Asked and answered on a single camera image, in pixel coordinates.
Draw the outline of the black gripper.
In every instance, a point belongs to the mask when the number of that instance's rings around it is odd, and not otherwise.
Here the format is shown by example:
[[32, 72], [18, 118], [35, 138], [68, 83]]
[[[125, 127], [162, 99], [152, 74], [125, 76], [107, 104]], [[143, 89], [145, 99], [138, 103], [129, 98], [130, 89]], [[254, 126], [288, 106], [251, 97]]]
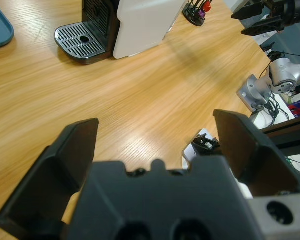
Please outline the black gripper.
[[300, 23], [300, 0], [263, 0], [245, 6], [238, 6], [231, 15], [232, 19], [248, 19], [258, 16], [263, 8], [270, 10], [269, 17], [245, 28], [241, 34], [258, 36], [273, 31], [283, 31], [284, 27]]

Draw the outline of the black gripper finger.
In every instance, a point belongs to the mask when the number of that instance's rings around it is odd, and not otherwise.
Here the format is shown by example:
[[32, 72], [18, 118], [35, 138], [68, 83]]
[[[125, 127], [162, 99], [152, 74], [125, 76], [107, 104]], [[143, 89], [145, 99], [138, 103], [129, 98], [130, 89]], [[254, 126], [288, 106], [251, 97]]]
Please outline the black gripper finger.
[[62, 218], [94, 159], [99, 120], [66, 126], [36, 159], [0, 210], [0, 228], [18, 240], [64, 240]]
[[213, 115], [222, 154], [254, 197], [300, 194], [300, 174], [246, 115], [220, 109]]

